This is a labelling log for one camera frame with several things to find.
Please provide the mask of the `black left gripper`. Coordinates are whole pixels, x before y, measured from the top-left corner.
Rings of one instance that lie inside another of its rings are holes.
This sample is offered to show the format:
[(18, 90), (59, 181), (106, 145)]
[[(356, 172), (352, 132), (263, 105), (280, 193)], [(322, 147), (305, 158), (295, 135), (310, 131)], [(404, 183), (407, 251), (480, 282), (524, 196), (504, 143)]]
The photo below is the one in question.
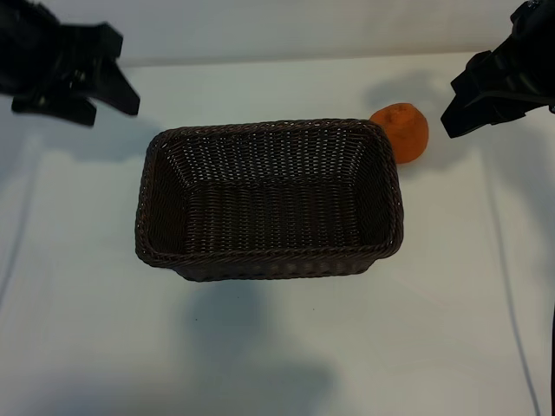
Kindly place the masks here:
[[(42, 3), (2, 1), (1, 93), (26, 95), (77, 70), (95, 68), (92, 97), (136, 116), (140, 97), (114, 61), (121, 55), (122, 43), (122, 34), (108, 23), (64, 24)], [(96, 107), (88, 99), (68, 96), (15, 97), (11, 110), (85, 127), (92, 127), (96, 117)]]

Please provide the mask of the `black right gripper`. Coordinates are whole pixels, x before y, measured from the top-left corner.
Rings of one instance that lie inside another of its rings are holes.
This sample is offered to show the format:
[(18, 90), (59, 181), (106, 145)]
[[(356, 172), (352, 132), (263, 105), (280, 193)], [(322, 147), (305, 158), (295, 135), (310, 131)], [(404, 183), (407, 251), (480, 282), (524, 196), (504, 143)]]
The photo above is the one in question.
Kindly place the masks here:
[(452, 139), (554, 105), (554, 2), (525, 1), (510, 20), (509, 37), (474, 55), (451, 82), (455, 97), (441, 123)]

